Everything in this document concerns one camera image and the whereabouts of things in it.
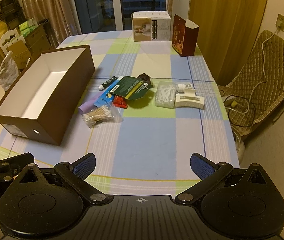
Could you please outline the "blue toothpaste tube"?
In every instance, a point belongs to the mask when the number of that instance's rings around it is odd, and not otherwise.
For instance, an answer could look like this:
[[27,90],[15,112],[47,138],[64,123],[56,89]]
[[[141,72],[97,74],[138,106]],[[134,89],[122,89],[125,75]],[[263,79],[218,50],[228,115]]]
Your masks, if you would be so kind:
[[111,101],[113,101],[114,95],[111,94],[111,90],[117,83],[123,78],[123,76],[118,77],[112,84],[110,84],[104,92],[99,96],[99,98],[94,102],[94,106],[101,107]]

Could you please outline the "checked tablecloth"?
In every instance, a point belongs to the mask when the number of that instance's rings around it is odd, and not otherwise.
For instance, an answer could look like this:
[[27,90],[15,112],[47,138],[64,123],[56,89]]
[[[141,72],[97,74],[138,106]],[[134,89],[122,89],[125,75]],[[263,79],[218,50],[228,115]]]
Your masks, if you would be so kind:
[[97,70],[82,100],[98,92],[112,76],[146,73],[154,86],[162,81],[190,83],[204,108],[161,108],[156,89],[120,110],[121,122],[89,128],[79,114],[60,146],[0,133],[0,159],[31,152],[40,167],[72,162],[88,152],[96,168],[87,179],[109,194],[177,195],[198,182],[190,157],[199,153],[217,163],[239,166],[235,142],[217,84],[199,49],[181,57],[170,42],[134,42],[131,31],[109,31],[71,36],[62,47],[89,45]]

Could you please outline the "quilted tan chair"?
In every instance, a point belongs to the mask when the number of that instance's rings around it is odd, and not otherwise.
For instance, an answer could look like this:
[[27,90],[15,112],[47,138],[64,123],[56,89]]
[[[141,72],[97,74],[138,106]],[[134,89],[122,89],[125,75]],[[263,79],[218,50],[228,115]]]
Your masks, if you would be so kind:
[[237,76],[219,91],[224,99],[239,97],[241,106],[226,111],[232,129],[247,137],[284,101],[284,40],[262,31]]

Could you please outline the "small black cream tube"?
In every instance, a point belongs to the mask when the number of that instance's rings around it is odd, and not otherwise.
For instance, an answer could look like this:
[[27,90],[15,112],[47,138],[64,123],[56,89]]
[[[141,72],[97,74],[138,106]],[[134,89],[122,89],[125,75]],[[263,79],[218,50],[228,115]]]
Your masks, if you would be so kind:
[[111,77],[101,85],[99,85],[99,91],[102,91],[106,89],[108,86],[110,86],[114,81],[116,81],[118,78],[116,76]]

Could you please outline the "green blister card package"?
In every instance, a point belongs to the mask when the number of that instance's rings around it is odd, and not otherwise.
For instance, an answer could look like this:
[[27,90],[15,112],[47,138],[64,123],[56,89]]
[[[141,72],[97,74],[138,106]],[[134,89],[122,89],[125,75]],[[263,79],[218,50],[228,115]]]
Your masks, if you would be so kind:
[[120,96],[126,100],[138,100],[153,87],[152,83],[137,77],[123,76],[120,80],[111,85],[110,93]]

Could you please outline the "dark red gift box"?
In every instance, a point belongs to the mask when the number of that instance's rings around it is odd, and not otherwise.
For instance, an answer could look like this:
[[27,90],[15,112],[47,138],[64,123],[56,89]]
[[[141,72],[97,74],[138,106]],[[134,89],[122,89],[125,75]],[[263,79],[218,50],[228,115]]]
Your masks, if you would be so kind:
[[178,15],[173,18],[172,47],[181,57],[194,56],[199,26]]

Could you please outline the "red snack packet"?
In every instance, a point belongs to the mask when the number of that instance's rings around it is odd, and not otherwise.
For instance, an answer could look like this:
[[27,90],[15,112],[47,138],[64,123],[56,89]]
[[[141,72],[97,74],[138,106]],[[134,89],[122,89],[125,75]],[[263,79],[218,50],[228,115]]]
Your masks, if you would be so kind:
[[127,109],[127,103],[126,103],[125,99],[121,96],[117,96],[117,95],[114,96],[113,105],[115,107]]

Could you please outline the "white power strip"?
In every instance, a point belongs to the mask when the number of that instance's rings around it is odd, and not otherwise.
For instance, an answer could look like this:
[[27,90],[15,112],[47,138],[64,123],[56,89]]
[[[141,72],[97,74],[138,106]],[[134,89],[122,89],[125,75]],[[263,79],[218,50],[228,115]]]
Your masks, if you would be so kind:
[[224,99],[224,106],[225,107],[231,107],[231,108],[235,108],[235,107],[240,107],[241,103],[239,103],[237,101],[237,99],[239,99],[239,97],[236,96],[228,96]]

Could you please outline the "clear box of floss picks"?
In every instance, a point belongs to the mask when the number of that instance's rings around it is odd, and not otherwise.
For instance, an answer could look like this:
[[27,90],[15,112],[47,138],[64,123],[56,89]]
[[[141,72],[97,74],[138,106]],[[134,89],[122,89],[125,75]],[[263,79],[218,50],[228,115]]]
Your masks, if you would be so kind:
[[160,81],[155,96],[155,106],[173,109],[175,108],[175,95],[177,86],[175,83]]

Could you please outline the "cream plastic hair claw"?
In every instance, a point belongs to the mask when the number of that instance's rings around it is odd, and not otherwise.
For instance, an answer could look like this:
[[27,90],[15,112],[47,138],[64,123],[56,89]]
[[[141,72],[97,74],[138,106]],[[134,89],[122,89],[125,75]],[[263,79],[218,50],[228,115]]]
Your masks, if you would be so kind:
[[197,109],[204,109],[204,97],[196,95],[196,90],[186,89],[184,93],[175,95],[176,107],[192,107]]

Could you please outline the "white pill bottle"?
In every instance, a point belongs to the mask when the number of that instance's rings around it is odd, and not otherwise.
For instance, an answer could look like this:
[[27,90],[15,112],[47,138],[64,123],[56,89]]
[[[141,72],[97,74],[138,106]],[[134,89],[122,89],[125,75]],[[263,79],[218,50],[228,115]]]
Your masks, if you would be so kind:
[[177,92],[184,93],[186,89],[193,89],[191,83],[179,83],[177,84]]

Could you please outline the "bag of cotton swabs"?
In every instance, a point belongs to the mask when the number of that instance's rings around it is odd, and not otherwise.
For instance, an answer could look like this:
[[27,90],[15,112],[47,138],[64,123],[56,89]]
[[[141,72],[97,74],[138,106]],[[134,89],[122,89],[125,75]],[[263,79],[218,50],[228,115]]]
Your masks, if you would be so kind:
[[107,103],[83,114],[82,120],[89,128],[93,128],[103,122],[122,122],[122,116],[112,103]]

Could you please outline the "white round floor appliance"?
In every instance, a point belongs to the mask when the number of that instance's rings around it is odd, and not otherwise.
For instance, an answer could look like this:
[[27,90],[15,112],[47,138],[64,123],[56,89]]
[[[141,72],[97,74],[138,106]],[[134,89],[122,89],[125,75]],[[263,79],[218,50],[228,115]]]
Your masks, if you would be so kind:
[[239,160],[239,163],[241,163],[242,160],[243,160],[243,157],[244,157],[244,153],[245,153],[245,144],[242,141],[241,136],[239,135],[239,133],[237,131],[232,130],[232,133],[233,133],[233,136],[234,136],[238,160]]

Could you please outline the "purple cleanser tube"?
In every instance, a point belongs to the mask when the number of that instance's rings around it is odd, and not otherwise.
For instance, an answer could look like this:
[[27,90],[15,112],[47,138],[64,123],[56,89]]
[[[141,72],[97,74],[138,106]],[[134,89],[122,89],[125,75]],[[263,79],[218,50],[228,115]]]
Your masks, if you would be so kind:
[[83,104],[81,104],[79,107],[78,107],[78,111],[81,115],[84,115],[84,114],[87,114],[89,113],[90,111],[96,109],[96,105],[95,105],[95,102],[96,102],[97,99],[93,98],[93,99],[90,99],[86,102],[84,102]]

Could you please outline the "stacked cardboard boxes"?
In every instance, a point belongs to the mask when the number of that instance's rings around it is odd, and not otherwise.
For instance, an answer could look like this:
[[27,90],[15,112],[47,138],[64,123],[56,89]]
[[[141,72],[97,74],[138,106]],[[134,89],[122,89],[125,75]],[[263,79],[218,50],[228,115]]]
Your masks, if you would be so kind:
[[8,52],[13,52],[13,59],[18,69],[23,70],[28,60],[33,62],[42,52],[52,49],[46,33],[50,26],[49,19],[40,21],[40,24],[25,37],[17,29],[9,30],[0,38],[0,55],[4,58]]

